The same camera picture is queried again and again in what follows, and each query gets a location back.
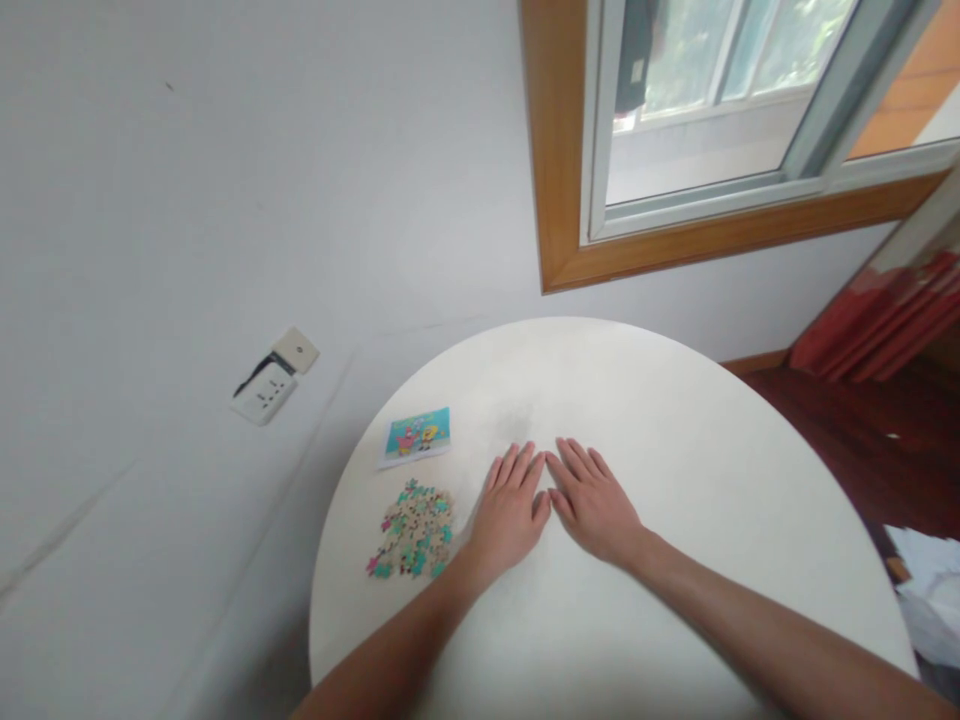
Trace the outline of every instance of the metal window frame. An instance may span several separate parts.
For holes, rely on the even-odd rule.
[[[918,147],[880,159],[866,159],[871,162],[844,164],[940,5],[940,0],[861,0],[838,33],[836,52],[822,70],[822,81],[778,170],[607,206],[613,133],[604,129],[613,126],[624,0],[591,0],[589,5],[588,15],[595,19],[588,26],[594,37],[587,41],[585,118],[589,122],[584,124],[581,245],[712,215],[937,172],[950,167],[960,149],[946,141],[934,146],[939,152]],[[748,3],[739,4],[742,14],[745,5]],[[591,74],[591,62],[595,74]],[[718,88],[722,88],[729,72],[729,63],[726,65]],[[586,182],[587,172],[590,182]]]

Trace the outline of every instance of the white round table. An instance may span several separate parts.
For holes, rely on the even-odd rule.
[[[378,471],[389,420],[450,406],[452,448]],[[744,383],[652,332],[587,318],[505,325],[427,363],[353,452],[327,516],[310,608],[319,682],[429,582],[368,577],[404,484],[447,489],[460,527],[511,442],[600,450],[640,517],[681,550],[916,676],[881,560],[793,427]],[[541,486],[552,479],[545,471]],[[376,679],[370,678],[371,690]],[[422,717],[757,718],[765,707],[693,630],[552,517],[440,658]]]

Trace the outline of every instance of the hand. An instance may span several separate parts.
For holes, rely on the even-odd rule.
[[[493,461],[473,521],[473,534],[460,551],[488,584],[527,556],[550,517],[550,503],[543,493],[534,497],[544,455],[538,453],[531,465],[533,449],[533,443],[528,442],[517,457],[519,448],[513,444],[506,456]]]
[[[657,536],[640,522],[637,511],[603,457],[573,438],[557,438],[566,465],[547,453],[547,465],[559,490],[550,500],[570,536],[591,555],[627,572],[637,571],[645,545]]]

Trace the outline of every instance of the left hand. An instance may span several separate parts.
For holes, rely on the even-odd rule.
[[[543,453],[534,457],[533,450],[532,442],[522,452],[513,444],[503,458],[493,461],[473,534],[460,551],[486,584],[527,556],[550,517],[550,502],[536,492],[546,458]]]

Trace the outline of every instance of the finger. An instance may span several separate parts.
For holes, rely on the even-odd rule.
[[[483,483],[484,491],[489,492],[489,490],[496,485],[497,475],[500,474],[500,466],[503,464],[503,458],[497,455],[493,459],[493,465],[490,466],[490,472],[487,473],[487,479]]]
[[[533,527],[536,529],[537,535],[543,532],[543,526],[547,524],[549,519],[550,501],[542,491],[538,492],[537,497],[533,500]]]
[[[600,468],[600,472],[607,480],[617,481],[617,478],[614,477],[613,472],[611,472],[610,467],[607,465],[607,461],[603,459],[603,455],[598,453],[593,448],[590,448],[587,452],[590,453],[590,457],[593,458],[593,461],[597,464],[597,467]]]
[[[513,443],[510,449],[507,450],[507,454],[503,456],[503,462],[500,464],[500,473],[497,475],[497,482],[494,484],[494,487],[501,487],[507,484],[510,471],[513,470],[513,465],[517,461],[517,450],[519,450],[517,444]]]
[[[570,447],[570,443],[563,438],[557,438],[557,447],[560,449],[560,457],[570,466],[570,470],[576,476],[577,480],[580,482],[590,482],[591,477],[587,471],[587,467],[583,464],[583,460],[577,456],[577,453],[574,452],[574,449]]]
[[[547,492],[550,493],[550,503],[557,509],[557,515],[560,516],[564,525],[575,523],[577,516],[567,496],[556,488],[550,488]]]
[[[523,452],[520,453],[520,457],[518,457],[517,462],[514,463],[510,477],[507,479],[508,487],[520,487],[520,483],[523,482],[523,476],[526,475],[527,470],[530,469],[530,458],[533,457],[535,447],[532,442],[528,442],[523,446]]]
[[[573,476],[573,473],[567,469],[567,466],[551,452],[547,454],[547,467],[550,468],[550,474],[564,494],[569,498],[573,497],[580,489],[580,482]]]
[[[536,492],[537,485],[540,484],[540,476],[543,475],[543,464],[546,461],[547,459],[543,453],[537,453],[536,457],[533,458],[533,465],[527,470],[527,474],[523,476],[523,482],[520,487],[528,491],[530,495]]]
[[[597,467],[597,464],[593,461],[593,458],[587,454],[587,451],[583,449],[583,445],[578,443],[573,438],[567,440],[570,443],[570,447],[573,448],[573,451],[577,454],[577,457],[580,458],[580,462],[583,463],[583,466],[587,468],[587,471],[592,477],[600,479],[603,477],[603,473],[600,472],[600,468]]]

